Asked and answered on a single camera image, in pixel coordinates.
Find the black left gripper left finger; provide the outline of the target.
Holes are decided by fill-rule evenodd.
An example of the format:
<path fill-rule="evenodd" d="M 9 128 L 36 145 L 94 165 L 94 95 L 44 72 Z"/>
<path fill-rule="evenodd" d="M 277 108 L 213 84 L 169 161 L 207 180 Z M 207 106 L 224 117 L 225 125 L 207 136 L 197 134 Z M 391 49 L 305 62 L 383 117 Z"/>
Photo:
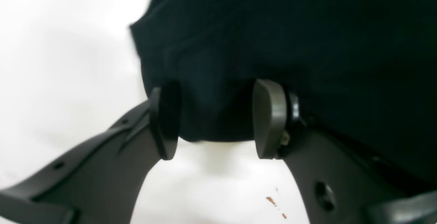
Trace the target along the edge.
<path fill-rule="evenodd" d="M 1 190 L 1 216 L 21 224 L 129 224 L 148 172 L 176 152 L 181 116 L 177 82 L 107 131 Z"/>

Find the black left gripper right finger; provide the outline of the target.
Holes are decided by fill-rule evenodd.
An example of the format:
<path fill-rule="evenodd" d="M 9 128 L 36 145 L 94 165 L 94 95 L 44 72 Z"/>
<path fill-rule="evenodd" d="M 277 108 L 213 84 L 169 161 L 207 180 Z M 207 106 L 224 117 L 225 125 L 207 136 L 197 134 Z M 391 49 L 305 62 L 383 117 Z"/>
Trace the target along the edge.
<path fill-rule="evenodd" d="M 311 224 L 436 223 L 435 183 L 317 125 L 276 82 L 254 83 L 253 132 L 258 157 L 289 168 Z"/>

